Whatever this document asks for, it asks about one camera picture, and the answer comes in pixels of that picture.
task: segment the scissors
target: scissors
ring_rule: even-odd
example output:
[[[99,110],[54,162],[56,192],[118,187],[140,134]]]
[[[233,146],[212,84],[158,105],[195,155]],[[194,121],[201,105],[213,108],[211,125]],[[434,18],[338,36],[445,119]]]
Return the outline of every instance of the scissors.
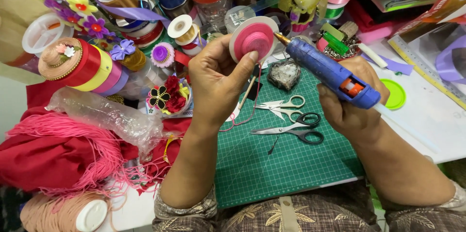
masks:
[[[300,105],[293,104],[293,102],[291,101],[293,98],[302,99],[302,104],[300,104]],[[298,114],[302,115],[302,112],[299,111],[299,110],[288,110],[288,109],[282,109],[282,108],[300,108],[300,107],[304,106],[304,103],[306,102],[306,100],[304,99],[304,97],[302,97],[300,95],[294,95],[294,96],[290,97],[288,102],[286,102],[286,103],[283,103],[283,102],[284,102],[284,100],[266,102],[266,103],[262,103],[261,105],[257,105],[256,108],[268,109],[268,110],[272,111],[272,113],[274,113],[276,116],[280,117],[283,120],[285,120],[285,119],[283,118],[282,113],[287,114],[290,121],[295,123],[296,121],[294,121],[291,118],[291,115],[294,114],[294,113],[298,113]]]
[[[306,116],[309,116],[309,115],[317,116],[317,119],[315,119],[311,123],[305,122],[304,120],[305,120]],[[294,123],[293,125],[291,125],[289,127],[254,129],[254,130],[251,130],[250,134],[282,134],[282,133],[290,133],[290,134],[297,135],[298,138],[301,141],[303,141],[303,142],[305,142],[307,144],[317,145],[317,144],[322,143],[322,141],[323,141],[323,134],[322,133],[320,133],[318,131],[315,131],[315,130],[301,130],[301,131],[298,131],[298,130],[293,130],[293,128],[300,128],[300,127],[314,128],[319,124],[320,120],[321,120],[321,116],[318,113],[309,112],[309,113],[304,113],[304,114],[300,115],[298,117],[298,119],[296,119],[296,123]],[[319,138],[319,140],[317,140],[317,141],[307,140],[306,136],[308,136],[308,135],[317,136]]]

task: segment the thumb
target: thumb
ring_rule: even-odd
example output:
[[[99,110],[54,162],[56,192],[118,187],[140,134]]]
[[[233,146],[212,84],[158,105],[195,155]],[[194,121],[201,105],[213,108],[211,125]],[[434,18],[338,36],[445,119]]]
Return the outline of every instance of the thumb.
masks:
[[[234,84],[241,87],[244,86],[253,73],[257,59],[259,59],[259,53],[257,51],[245,54],[228,78],[231,79]]]
[[[343,121],[343,108],[334,92],[323,84],[317,85],[319,101],[325,118],[329,122],[341,123]]]

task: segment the patterned sleeve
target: patterned sleeve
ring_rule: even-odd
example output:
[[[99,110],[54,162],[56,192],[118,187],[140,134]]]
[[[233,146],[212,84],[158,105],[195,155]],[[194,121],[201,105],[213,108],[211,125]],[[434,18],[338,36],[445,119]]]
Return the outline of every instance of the patterned sleeve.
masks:
[[[457,183],[454,197],[435,207],[404,207],[402,211],[387,211],[390,232],[445,231],[464,232],[466,227],[466,191]]]
[[[213,221],[217,214],[215,187],[197,205],[188,209],[177,209],[166,205],[157,193],[154,202],[155,219],[152,222],[154,232],[161,231],[213,231]]]

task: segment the yellow ruler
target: yellow ruler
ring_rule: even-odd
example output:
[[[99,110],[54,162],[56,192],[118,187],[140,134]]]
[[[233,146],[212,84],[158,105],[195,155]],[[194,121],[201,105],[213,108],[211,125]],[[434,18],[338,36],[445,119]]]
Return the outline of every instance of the yellow ruler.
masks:
[[[410,65],[414,65],[414,70],[425,80],[434,85],[440,92],[446,94],[463,109],[466,109],[466,95],[459,91],[451,82],[442,80],[437,71],[431,69],[432,65],[428,64],[423,58],[411,50],[410,46],[400,37],[394,36],[388,43],[393,49]]]

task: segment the plastic bag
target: plastic bag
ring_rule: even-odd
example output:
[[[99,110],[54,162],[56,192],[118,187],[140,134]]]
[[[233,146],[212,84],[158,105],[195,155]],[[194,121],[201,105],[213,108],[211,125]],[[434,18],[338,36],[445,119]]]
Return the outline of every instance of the plastic bag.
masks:
[[[65,112],[76,121],[113,131],[122,140],[137,146],[141,158],[146,158],[160,140],[170,135],[162,132],[160,114],[146,115],[96,93],[70,87],[57,90],[45,109]]]

